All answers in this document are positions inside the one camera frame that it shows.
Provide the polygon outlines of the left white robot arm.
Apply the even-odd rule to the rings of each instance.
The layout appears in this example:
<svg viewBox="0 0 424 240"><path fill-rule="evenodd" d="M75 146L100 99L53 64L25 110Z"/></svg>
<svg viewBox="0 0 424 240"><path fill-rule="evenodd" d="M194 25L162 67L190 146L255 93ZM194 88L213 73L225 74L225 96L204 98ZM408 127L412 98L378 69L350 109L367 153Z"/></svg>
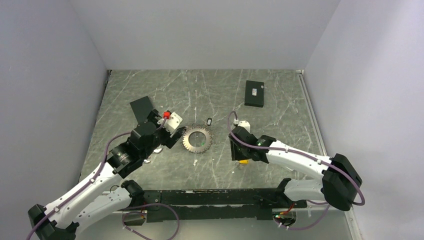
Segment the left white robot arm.
<svg viewBox="0 0 424 240"><path fill-rule="evenodd" d="M105 147L99 165L81 182L47 205L35 204L28 210L31 231L40 240L74 240L90 225L114 211L137 210L145 204L145 192L134 180L126 180L140 168L160 146L171 149L182 137L186 127L176 112L156 109L138 122L126 141Z"/></svg>

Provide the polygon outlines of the yellow tag key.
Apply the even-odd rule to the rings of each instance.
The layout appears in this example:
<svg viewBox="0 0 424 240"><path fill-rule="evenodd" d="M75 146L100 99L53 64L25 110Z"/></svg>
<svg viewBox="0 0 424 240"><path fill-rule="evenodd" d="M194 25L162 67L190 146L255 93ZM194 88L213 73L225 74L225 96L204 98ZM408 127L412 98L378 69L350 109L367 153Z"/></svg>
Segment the yellow tag key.
<svg viewBox="0 0 424 240"><path fill-rule="evenodd" d="M244 160L238 160L236 163L236 167L237 168L243 168L244 166L249 164L249 160L248 159L244 159Z"/></svg>

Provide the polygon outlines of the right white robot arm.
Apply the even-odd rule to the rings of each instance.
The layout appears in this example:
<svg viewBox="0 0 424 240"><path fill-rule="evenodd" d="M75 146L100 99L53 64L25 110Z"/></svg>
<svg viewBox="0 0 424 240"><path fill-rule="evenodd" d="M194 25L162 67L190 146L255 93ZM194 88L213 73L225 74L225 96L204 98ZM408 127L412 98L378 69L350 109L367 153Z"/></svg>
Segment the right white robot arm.
<svg viewBox="0 0 424 240"><path fill-rule="evenodd" d="M228 137L233 161L251 159L276 164L308 177L307 180L286 178L280 182L275 200L282 208L300 200L323 201L341 211L365 204L360 190L363 181L342 154L330 157L309 153L271 136L257 138L240 125L232 129Z"/></svg>

